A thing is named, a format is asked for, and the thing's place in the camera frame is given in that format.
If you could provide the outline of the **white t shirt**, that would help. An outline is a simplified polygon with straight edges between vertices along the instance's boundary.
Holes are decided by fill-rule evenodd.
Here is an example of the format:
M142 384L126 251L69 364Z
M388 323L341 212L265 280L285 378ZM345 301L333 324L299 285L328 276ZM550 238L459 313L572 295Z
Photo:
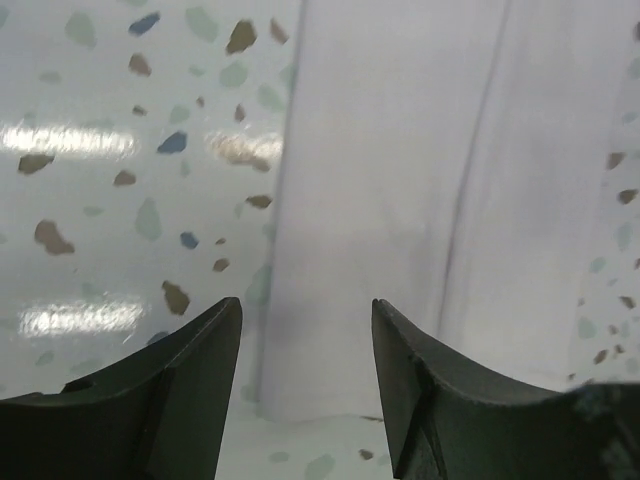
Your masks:
M508 377L639 377L639 5L310 1L258 394L377 416L371 303Z

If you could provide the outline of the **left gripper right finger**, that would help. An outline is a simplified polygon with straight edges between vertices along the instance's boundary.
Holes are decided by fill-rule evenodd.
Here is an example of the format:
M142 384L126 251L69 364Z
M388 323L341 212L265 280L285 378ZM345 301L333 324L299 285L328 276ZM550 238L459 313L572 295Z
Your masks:
M394 478L638 478L638 384L553 392L471 360L385 300L371 320Z

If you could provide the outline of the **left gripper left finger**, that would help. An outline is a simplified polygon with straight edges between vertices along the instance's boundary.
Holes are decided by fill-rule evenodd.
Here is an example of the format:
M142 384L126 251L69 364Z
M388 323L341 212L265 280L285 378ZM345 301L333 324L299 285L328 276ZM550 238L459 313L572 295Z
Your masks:
M241 330L225 298L57 394L3 400L2 478L213 480Z

